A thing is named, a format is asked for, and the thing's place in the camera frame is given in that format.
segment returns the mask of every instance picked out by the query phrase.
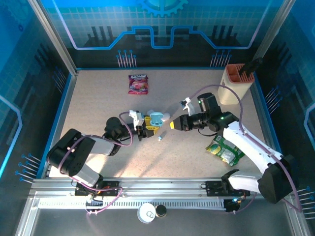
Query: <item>floor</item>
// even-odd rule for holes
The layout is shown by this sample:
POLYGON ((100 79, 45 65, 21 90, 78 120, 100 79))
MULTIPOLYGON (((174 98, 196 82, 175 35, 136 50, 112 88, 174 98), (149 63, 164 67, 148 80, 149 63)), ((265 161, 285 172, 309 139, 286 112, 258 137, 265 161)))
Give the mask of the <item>floor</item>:
MULTIPOLYGON (((90 155, 87 165, 105 177, 220 177, 234 169, 258 173, 258 168, 243 157, 234 168, 223 163, 218 157, 206 152, 205 147, 212 138, 198 134, 197 130, 183 132, 171 130, 169 123, 186 114, 179 102, 191 96, 201 87, 219 84, 223 70, 104 70, 80 71, 68 109, 63 132, 71 128, 84 134, 104 133, 110 117, 129 110, 142 113, 150 109, 169 112, 171 119, 158 131, 165 134, 161 142, 153 136, 139 142, 136 138, 131 147, 123 147, 115 156, 90 155), (128 75, 147 74, 148 95, 129 95, 128 75)), ((217 94, 217 88, 204 92, 217 94)), ((243 125, 263 140, 252 95, 248 91, 242 99, 244 106, 243 125)), ((192 101, 196 112, 200 112, 197 99, 192 101)), ((222 111, 239 116, 239 105, 221 105, 222 111)), ((127 115, 127 122, 132 119, 127 115)), ((62 177, 56 168, 50 177, 62 177)))

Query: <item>green snack bag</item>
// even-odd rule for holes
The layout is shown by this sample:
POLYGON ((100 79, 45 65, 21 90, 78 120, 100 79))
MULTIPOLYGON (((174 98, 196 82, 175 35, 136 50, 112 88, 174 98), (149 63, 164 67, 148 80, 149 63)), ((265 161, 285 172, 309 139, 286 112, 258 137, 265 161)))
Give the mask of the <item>green snack bag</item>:
POLYGON ((217 135, 212 140, 210 145, 206 147, 206 150, 220 157, 222 161, 230 166, 235 166, 245 155, 238 147, 220 135, 217 135))

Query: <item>gear logo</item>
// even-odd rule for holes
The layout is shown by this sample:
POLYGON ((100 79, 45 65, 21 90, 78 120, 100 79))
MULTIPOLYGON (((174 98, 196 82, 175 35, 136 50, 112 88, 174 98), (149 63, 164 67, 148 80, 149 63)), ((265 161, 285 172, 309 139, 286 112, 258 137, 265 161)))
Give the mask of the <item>gear logo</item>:
POLYGON ((138 3, 148 13, 164 17, 171 16, 171 13, 176 14, 179 9, 183 9, 183 5, 188 3, 188 0, 139 0, 138 3))

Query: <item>small bottle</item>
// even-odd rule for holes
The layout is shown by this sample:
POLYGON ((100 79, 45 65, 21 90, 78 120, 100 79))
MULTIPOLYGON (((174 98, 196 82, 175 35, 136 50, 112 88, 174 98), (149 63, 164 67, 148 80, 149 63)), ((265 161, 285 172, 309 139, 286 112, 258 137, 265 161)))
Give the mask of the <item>small bottle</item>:
POLYGON ((158 205, 156 207, 156 213, 157 213, 158 217, 166 216, 166 212, 167 212, 167 210, 166 210, 166 207, 164 205, 158 205))

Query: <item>pink snack bag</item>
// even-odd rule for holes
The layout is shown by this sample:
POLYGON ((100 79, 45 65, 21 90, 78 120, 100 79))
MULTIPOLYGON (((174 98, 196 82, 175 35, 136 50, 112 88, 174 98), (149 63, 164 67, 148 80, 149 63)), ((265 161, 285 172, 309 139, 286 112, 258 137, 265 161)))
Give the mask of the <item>pink snack bag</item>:
POLYGON ((128 94, 148 94, 148 76, 147 75, 129 75, 128 94))

